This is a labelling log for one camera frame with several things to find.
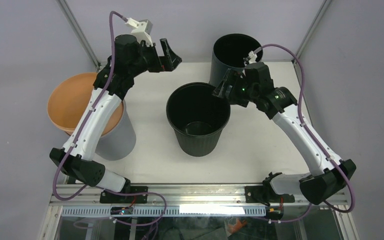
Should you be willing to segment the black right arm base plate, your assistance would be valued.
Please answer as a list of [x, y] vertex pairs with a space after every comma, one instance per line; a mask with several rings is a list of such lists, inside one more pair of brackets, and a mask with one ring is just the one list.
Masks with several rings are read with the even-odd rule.
[[244, 187], [246, 203], [260, 203], [266, 206], [280, 203], [294, 203], [291, 194], [276, 194], [270, 187], [263, 185], [247, 185]]

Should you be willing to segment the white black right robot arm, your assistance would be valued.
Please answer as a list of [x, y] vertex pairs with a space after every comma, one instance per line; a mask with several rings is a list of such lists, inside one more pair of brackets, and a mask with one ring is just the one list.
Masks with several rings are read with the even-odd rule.
[[342, 159], [322, 140], [305, 121], [293, 94], [286, 87], [274, 86], [263, 62], [251, 63], [243, 70], [229, 68], [213, 95], [242, 107], [254, 103], [288, 136], [307, 164], [309, 172], [304, 174], [270, 173], [262, 181], [266, 204], [282, 195], [302, 195], [319, 205], [349, 184], [356, 164]]

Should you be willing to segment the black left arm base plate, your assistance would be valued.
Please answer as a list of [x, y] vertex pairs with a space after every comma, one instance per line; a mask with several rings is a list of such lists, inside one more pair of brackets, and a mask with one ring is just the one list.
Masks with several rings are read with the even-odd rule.
[[148, 190], [145, 185], [133, 185], [128, 188], [127, 193], [115, 194], [108, 190], [103, 190], [100, 194], [101, 204], [146, 204], [148, 202]]

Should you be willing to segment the orange plastic bin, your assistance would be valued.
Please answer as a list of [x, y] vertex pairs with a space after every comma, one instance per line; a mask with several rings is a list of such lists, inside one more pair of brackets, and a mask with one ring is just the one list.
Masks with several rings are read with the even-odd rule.
[[122, 103], [116, 94], [94, 88], [96, 72], [72, 76], [57, 86], [47, 103], [47, 113], [60, 130], [81, 136], [103, 133], [115, 109]]

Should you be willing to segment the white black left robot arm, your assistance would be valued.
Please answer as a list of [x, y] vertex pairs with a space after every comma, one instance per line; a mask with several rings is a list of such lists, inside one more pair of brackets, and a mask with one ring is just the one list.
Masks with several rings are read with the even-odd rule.
[[53, 148], [49, 157], [57, 166], [57, 176], [63, 173], [84, 183], [111, 191], [118, 203], [131, 196], [129, 179], [107, 169], [93, 160], [100, 139], [111, 116], [134, 86], [135, 77], [142, 73], [172, 72], [182, 62], [161, 38], [163, 55], [159, 56], [155, 43], [147, 45], [132, 34], [115, 37], [107, 64], [97, 73], [89, 103], [75, 130], [61, 148]]

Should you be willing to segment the black ribbed plastic bin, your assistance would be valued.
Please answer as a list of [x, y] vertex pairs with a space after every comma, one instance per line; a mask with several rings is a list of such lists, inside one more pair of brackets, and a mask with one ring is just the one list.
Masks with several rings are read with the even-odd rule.
[[166, 117], [180, 148], [193, 157], [210, 154], [231, 116], [227, 100], [213, 95], [216, 88], [205, 82], [191, 82], [171, 93]]

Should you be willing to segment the dark blue large bin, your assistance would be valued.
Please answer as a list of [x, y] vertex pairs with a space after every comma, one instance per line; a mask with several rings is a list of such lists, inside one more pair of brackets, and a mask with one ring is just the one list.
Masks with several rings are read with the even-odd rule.
[[228, 69], [242, 70], [244, 58], [261, 44], [253, 37], [231, 33], [217, 39], [212, 48], [209, 84], [217, 87]]

